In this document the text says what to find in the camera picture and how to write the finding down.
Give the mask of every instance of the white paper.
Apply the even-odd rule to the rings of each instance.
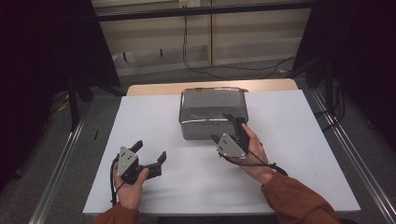
[[[336,211],[360,207],[301,91],[247,92],[248,126],[260,137],[270,162],[324,197]],[[140,164],[166,150],[163,175],[144,184],[139,211],[155,216],[271,214],[259,182],[219,158],[212,141],[185,140],[180,95],[123,97],[106,151],[84,208],[111,207],[108,174],[120,147],[143,140]]]

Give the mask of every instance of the black cable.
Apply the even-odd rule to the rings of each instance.
[[[282,168],[278,167],[275,162],[274,163],[265,163],[264,161],[260,160],[254,153],[252,153],[252,155],[254,157],[256,157],[257,159],[259,159],[259,161],[261,161],[261,163],[244,164],[244,163],[239,163],[239,162],[236,162],[236,161],[232,161],[232,160],[230,160],[230,158],[225,157],[225,156],[223,156],[221,154],[219,154],[219,155],[222,158],[224,158],[226,161],[228,161],[228,162],[230,162],[230,163],[232,163],[234,165],[238,165],[238,166],[268,166],[271,169],[274,169],[274,170],[280,172],[282,175],[288,175],[288,173],[286,173],[286,171],[283,170]]]
[[[261,77],[261,79],[265,79],[265,78],[268,78],[268,77],[272,76],[275,73],[276,68],[278,66],[280,66],[282,63],[285,63],[288,60],[291,60],[291,59],[295,58],[295,55],[293,55],[293,56],[291,56],[291,57],[289,57],[287,59],[284,59],[284,60],[280,61],[279,63],[277,63],[275,65],[268,66],[268,67],[263,67],[263,68],[246,68],[246,67],[236,67],[236,66],[228,66],[228,65],[215,65],[215,66],[194,68],[194,67],[191,67],[189,65],[189,62],[187,61],[187,16],[184,17],[184,23],[185,23],[185,26],[184,26],[184,40],[183,40],[183,63],[192,72],[207,74],[207,75],[210,75],[212,77],[216,77],[216,78],[219,78],[219,79],[222,79],[222,80],[230,80],[228,78],[219,77],[219,76],[216,76],[216,75],[214,75],[212,73],[203,72],[201,70],[205,70],[205,69],[209,69],[209,68],[233,68],[233,69],[241,69],[241,70],[248,70],[248,71],[261,71],[261,70],[274,68],[274,70],[272,71],[272,73],[270,75],[268,75],[266,77]]]
[[[341,120],[344,118],[345,111],[346,111],[346,105],[345,105],[345,95],[344,92],[341,89],[341,86],[338,87],[338,91],[341,92],[341,94],[337,94],[337,100],[340,101],[339,97],[341,95],[341,104],[340,104],[340,112],[338,115],[335,116],[335,121],[331,123],[329,126],[325,127],[322,129],[323,132],[328,131],[330,128],[334,127],[338,123],[341,122]]]
[[[320,118],[322,115],[324,115],[324,114],[326,114],[326,113],[328,113],[328,112],[329,112],[328,110],[315,112],[315,113],[314,113],[314,116],[315,116],[316,119],[318,119],[318,118]]]
[[[122,184],[119,185],[119,187],[118,187],[117,190],[116,190],[116,194],[119,192],[119,189],[120,189],[124,184],[125,184],[125,182],[122,182]]]
[[[113,170],[114,170],[114,165],[116,164],[116,162],[119,160],[119,155],[117,155],[117,157],[113,160],[113,162],[111,163],[111,168],[110,168],[110,188],[111,188],[111,203],[113,204],[113,206],[117,203],[117,192],[119,191],[119,189],[117,189],[117,191],[114,191],[114,183],[113,183]]]
[[[189,63],[187,61],[187,16],[184,17],[184,23],[185,23],[185,26],[184,26],[184,41],[183,41],[183,63],[184,63],[184,65],[186,65],[186,67],[192,72],[207,74],[207,75],[210,75],[212,77],[216,77],[216,78],[222,79],[222,80],[230,80],[228,78],[218,77],[218,76],[216,76],[214,74],[211,74],[211,73],[207,73],[207,72],[202,72],[202,71],[196,70],[196,69],[192,68],[189,65]]]

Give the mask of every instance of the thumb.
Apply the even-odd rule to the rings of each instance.
[[[145,168],[145,169],[143,169],[141,172],[140,172],[140,174],[139,174],[139,176],[137,177],[137,180],[136,180],[136,182],[134,183],[135,185],[138,185],[138,186],[143,186],[143,183],[145,182],[145,180],[147,179],[147,177],[148,177],[148,175],[149,175],[149,168]]]

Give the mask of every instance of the power outlet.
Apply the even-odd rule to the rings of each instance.
[[[178,0],[179,7],[200,7],[201,0]]]
[[[200,7],[201,0],[190,0],[189,7]]]
[[[189,0],[178,0],[178,7],[183,8],[183,7],[188,7],[189,6]]]

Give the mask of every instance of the forearm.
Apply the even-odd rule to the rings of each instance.
[[[137,224],[139,212],[116,203],[112,208],[94,218],[95,224]]]
[[[329,203],[296,179],[276,173],[262,193],[279,223],[339,223]]]

